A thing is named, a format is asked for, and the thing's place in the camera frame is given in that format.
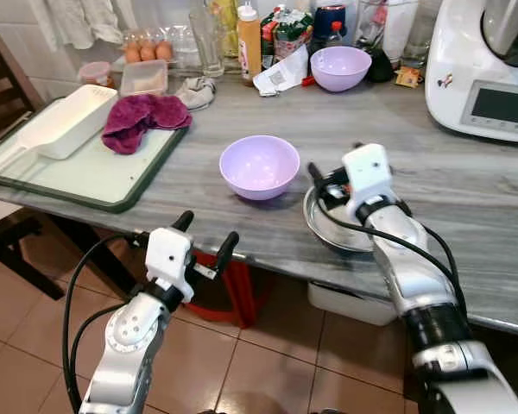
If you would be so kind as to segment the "round steel plate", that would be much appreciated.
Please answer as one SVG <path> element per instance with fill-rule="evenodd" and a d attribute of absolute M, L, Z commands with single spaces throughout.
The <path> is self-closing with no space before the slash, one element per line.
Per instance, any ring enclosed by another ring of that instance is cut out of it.
<path fill-rule="evenodd" d="M 307 188 L 302 206 L 306 225 L 329 249 L 341 254 L 370 254 L 373 241 L 369 234 L 351 231 L 333 223 L 322 213 L 322 206 L 315 197 L 315 189 Z"/>

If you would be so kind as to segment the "red stool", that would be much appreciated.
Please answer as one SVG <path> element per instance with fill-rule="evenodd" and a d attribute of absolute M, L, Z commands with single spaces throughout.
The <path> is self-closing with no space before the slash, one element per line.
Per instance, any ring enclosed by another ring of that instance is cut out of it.
<path fill-rule="evenodd" d="M 192 300 L 183 307 L 200 319 L 247 329 L 255 326 L 274 286 L 272 273 L 233 260 L 224 275 L 200 279 Z"/>

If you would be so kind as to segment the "black pouch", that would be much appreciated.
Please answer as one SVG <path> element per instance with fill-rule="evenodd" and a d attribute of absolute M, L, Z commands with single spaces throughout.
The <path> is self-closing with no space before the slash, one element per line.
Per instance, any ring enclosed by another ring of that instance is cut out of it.
<path fill-rule="evenodd" d="M 370 63 L 365 79 L 370 83 L 386 83 L 394 79 L 396 71 L 384 50 L 381 47 L 372 47 L 369 53 L 372 63 Z"/>

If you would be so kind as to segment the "white paper packet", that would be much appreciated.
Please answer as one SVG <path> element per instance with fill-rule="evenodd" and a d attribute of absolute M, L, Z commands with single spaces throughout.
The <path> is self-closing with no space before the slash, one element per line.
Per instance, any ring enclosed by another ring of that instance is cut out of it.
<path fill-rule="evenodd" d="M 309 53 L 307 46 L 302 45 L 284 60 L 279 60 L 268 70 L 259 72 L 252 79 L 252 84 L 259 91 L 260 96 L 271 97 L 300 85 L 307 74 L 309 74 Z"/>

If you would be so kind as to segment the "magenta towel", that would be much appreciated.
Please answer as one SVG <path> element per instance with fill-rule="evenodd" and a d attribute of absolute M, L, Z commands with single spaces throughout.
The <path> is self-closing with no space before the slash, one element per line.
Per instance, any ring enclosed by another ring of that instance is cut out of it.
<path fill-rule="evenodd" d="M 191 111 L 177 96 L 124 96 L 112 106 L 102 142 L 116 154 L 135 154 L 150 129 L 176 130 L 192 123 Z"/>

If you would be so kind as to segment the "small red cap bottle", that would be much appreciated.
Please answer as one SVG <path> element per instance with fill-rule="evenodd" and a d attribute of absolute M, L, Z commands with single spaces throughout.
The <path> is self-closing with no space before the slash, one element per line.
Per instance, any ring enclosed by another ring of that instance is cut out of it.
<path fill-rule="evenodd" d="M 344 36 L 342 35 L 344 23 L 342 21 L 333 21 L 330 23 L 330 33 L 325 40 L 325 48 L 342 47 L 344 45 Z"/>

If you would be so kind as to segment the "clear plastic bag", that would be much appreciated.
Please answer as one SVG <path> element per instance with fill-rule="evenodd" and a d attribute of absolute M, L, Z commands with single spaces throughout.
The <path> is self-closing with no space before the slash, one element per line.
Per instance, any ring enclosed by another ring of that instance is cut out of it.
<path fill-rule="evenodd" d="M 381 48 L 390 64 L 398 66 L 419 7 L 420 0 L 358 0 L 354 47 Z"/>

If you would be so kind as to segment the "green snack packet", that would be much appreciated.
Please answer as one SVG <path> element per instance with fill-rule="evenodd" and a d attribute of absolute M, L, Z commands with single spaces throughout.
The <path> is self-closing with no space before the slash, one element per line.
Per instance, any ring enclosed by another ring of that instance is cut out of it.
<path fill-rule="evenodd" d="M 279 62 L 289 58 L 298 48 L 309 42 L 314 19 L 302 10 L 280 7 L 272 12 L 270 38 L 272 60 Z"/>

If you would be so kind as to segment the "white kitchen cooking machine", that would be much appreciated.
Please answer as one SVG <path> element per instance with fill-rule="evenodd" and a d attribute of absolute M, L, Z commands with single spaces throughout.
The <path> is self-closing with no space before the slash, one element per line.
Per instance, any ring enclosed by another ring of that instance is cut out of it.
<path fill-rule="evenodd" d="M 426 99 L 441 126 L 518 142 L 518 0 L 442 0 Z"/>

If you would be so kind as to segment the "orange sauce squeeze bottle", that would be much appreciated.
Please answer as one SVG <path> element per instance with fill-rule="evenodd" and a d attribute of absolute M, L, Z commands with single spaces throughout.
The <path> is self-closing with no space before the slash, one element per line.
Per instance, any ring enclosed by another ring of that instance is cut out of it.
<path fill-rule="evenodd" d="M 239 0 L 237 43 L 242 78 L 248 86 L 254 86 L 254 78 L 262 71 L 262 20 L 251 0 Z"/>

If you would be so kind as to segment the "clear plastic food container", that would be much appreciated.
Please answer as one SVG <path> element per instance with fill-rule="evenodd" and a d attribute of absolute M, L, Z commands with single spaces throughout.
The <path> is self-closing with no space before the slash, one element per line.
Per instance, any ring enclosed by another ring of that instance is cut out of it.
<path fill-rule="evenodd" d="M 168 81 L 168 63 L 165 60 L 144 60 L 125 64 L 118 94 L 122 97 L 151 94 L 163 95 Z"/>

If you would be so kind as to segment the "long white plastic tray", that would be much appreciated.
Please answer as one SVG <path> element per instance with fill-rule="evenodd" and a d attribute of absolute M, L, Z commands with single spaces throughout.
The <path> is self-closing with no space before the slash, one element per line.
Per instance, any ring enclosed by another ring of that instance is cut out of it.
<path fill-rule="evenodd" d="M 0 173 L 24 154 L 65 160 L 104 129 L 118 91 L 100 85 L 82 85 L 54 100 L 8 139 L 10 148 L 0 151 Z"/>

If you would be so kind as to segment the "small pink lid jar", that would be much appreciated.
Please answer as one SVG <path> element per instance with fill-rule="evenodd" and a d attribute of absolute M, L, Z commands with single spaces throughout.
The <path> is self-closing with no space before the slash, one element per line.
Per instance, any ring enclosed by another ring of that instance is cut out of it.
<path fill-rule="evenodd" d="M 83 85 L 98 85 L 116 88 L 111 76 L 111 64 L 104 60 L 86 63 L 78 70 L 78 78 Z"/>

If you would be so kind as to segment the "clear drinking glass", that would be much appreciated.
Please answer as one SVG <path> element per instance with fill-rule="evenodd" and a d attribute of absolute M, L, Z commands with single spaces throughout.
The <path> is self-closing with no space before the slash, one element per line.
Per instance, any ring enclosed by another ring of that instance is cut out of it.
<path fill-rule="evenodd" d="M 218 20 L 204 3 L 189 8 L 189 28 L 199 49 L 200 71 L 205 78 L 220 78 L 224 74 L 221 60 Z"/>

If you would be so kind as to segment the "clear egg carton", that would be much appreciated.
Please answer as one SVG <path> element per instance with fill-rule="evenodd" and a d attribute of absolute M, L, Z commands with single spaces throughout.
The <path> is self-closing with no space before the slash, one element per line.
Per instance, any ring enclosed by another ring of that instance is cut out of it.
<path fill-rule="evenodd" d="M 174 51 L 174 44 L 163 33 L 146 31 L 124 33 L 120 50 L 122 62 L 125 64 L 145 62 L 145 60 L 164 60 L 168 64 L 173 64 L 179 58 Z"/>

